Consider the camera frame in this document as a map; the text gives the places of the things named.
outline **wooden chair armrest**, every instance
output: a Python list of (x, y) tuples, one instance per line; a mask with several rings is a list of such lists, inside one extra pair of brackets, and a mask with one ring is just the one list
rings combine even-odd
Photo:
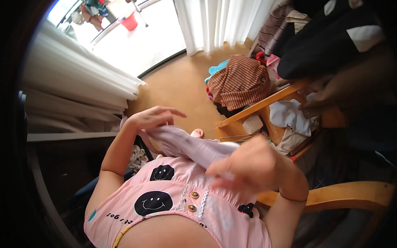
[[(385, 210), (393, 196), (395, 185), (375, 181), (339, 183), (309, 191), (305, 213), (329, 209), (357, 208), (372, 212)], [(269, 209), (277, 192), (260, 193), (258, 202)]]
[(308, 85), (310, 82), (311, 82), (311, 80), (309, 78), (298, 80), (298, 81), (294, 82), (293, 84), (285, 87), (284, 89), (266, 97), (262, 101), (252, 105), (251, 107), (227, 118), (224, 121), (221, 121), (220, 123), (218, 123), (217, 127), (227, 126), (237, 120), (240, 120), (241, 118), (244, 118), (245, 116), (249, 116), (250, 114), (253, 114), (253, 113), (257, 112), (258, 110), (271, 105), (272, 103), (280, 100), (281, 98), (288, 96), (289, 94), (291, 94), (293, 92), (298, 91), (300, 88)]

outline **teal cloth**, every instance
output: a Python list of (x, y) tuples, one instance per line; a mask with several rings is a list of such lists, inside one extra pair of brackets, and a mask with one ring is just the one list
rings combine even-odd
[(212, 77), (212, 75), (214, 75), (217, 71), (222, 70), (223, 68), (226, 67), (226, 64), (227, 64), (228, 61), (229, 61), (229, 60), (225, 60), (225, 61), (221, 62), (218, 66), (211, 66), (211, 67), (208, 69), (208, 73), (210, 73), (211, 76), (207, 77), (207, 78), (204, 80), (204, 82), (205, 82), (205, 83), (208, 83), (208, 81), (210, 80), (210, 78)]

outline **child's hand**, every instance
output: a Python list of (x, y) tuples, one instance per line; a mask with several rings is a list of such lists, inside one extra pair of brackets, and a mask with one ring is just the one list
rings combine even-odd
[(136, 129), (150, 129), (166, 125), (167, 123), (174, 125), (173, 115), (186, 117), (184, 113), (175, 108), (156, 106), (132, 115), (128, 118), (126, 124), (128, 123), (129, 126), (133, 126)]
[(278, 154), (263, 137), (257, 136), (242, 144), (229, 158), (212, 163), (206, 175), (232, 173), (235, 176), (232, 181), (216, 178), (212, 186), (259, 193), (279, 188), (285, 163), (292, 161)]

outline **white lace trim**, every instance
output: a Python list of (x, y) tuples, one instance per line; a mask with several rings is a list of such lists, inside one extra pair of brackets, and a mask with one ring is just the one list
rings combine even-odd
[(183, 193), (181, 195), (181, 199), (179, 200), (178, 206), (175, 208), (175, 210), (181, 210), (182, 204), (185, 202), (187, 190), (189, 189), (190, 185), (186, 184), (185, 189), (183, 190)]
[(196, 217), (197, 217), (198, 220), (201, 220), (201, 219), (202, 219), (202, 213), (203, 213), (203, 211), (204, 211), (204, 205), (205, 205), (205, 201), (207, 200), (207, 196), (208, 196), (208, 190), (206, 190), (206, 191), (204, 192), (204, 195), (203, 195), (202, 198), (201, 198), (201, 202), (200, 202), (200, 205), (199, 205), (199, 207), (198, 207), (197, 215), (196, 215)]

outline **wooden chair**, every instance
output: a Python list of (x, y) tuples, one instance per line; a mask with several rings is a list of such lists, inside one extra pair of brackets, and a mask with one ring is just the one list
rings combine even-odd
[[(395, 186), (375, 181), (340, 183), (309, 191), (304, 212), (318, 212), (331, 209), (355, 208), (372, 212), (363, 233), (355, 244), (361, 247), (381, 221), (394, 194)], [(277, 192), (258, 195), (258, 202), (268, 210), (274, 203)]]
[[(310, 79), (302, 79), (294, 82), (293, 84), (281, 89), (280, 91), (268, 96), (262, 101), (252, 105), (251, 107), (227, 118), (226, 120), (220, 122), (215, 129), (215, 133), (218, 138), (225, 138), (230, 136), (237, 135), (245, 135), (247, 134), (245, 129), (243, 128), (243, 122), (249, 118), (250, 116), (257, 114), (268, 129), (268, 134), (272, 139), (272, 142), (277, 146), (283, 136), (285, 128), (277, 127), (272, 125), (270, 122), (270, 107), (269, 105), (279, 101), (279, 100), (291, 100), (296, 99), (300, 103), (306, 102), (306, 97), (299, 95), (297, 91), (302, 87), (307, 86), (311, 82)], [(321, 116), (321, 119), (324, 119), (328, 126), (326, 127), (335, 127), (336, 124), (343, 122), (338, 121), (341, 118), (341, 112), (339, 109), (332, 109), (327, 111)], [(296, 147), (293, 151), (291, 151), (291, 156), (295, 156), (299, 158), (302, 156), (309, 148), (310, 144), (313, 142), (315, 136), (320, 132), (320, 128), (314, 132), (314, 135), (310, 138), (307, 138), (301, 145)]]

